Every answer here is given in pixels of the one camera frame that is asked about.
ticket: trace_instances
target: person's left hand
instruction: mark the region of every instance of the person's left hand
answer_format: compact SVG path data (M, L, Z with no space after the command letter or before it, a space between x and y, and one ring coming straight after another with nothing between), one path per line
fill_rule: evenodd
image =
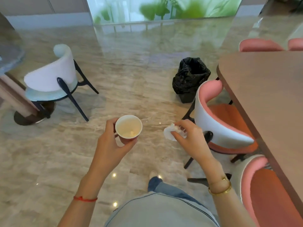
M115 123L118 118L107 120L105 131L99 137L96 152L90 170L102 171L102 174L109 175L110 172L120 163L123 157L134 147L137 139L119 147L115 137Z

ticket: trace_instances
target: round metal table base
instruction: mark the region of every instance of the round metal table base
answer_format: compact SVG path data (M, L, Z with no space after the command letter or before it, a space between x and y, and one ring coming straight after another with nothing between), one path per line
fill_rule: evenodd
M48 111L48 113L51 115L54 110L55 110L55 106L56 103L55 102L43 102L41 103L41 105ZM21 126L29 126L29 125L33 125L36 123L39 123L41 121L43 121L44 119L46 119L46 117L41 113L41 111L38 111L37 116L34 115L30 115L28 117L23 117L19 112L15 112L14 114L14 121Z

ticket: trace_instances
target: trash can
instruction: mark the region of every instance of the trash can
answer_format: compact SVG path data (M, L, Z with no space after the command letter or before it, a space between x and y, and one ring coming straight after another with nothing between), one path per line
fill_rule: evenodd
M208 80L210 73L199 57L187 57L180 62L172 87L182 103L191 103L194 100L199 86Z

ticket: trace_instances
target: pant leg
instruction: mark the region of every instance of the pant leg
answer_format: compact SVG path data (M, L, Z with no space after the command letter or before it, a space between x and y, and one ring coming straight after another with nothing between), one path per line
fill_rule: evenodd
M185 193L183 190L164 183L162 181L162 179L160 179L158 177L153 177L153 178L150 179L149 185L148 185L148 191L149 192L154 191L156 193L166 194L168 196L172 196L172 197L175 197L175 198L183 198L183 199L186 199L188 201L196 202L197 204L202 205L200 202L198 202L192 196Z

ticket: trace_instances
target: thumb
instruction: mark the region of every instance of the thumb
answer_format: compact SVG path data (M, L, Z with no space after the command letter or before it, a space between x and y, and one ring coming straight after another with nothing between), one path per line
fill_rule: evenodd
M138 142L138 139L134 139L124 145L123 147L120 147L121 154L125 156L130 150L134 147L134 145Z
M172 131L171 134L178 141L178 143L180 143L181 146L185 144L185 139L179 133Z

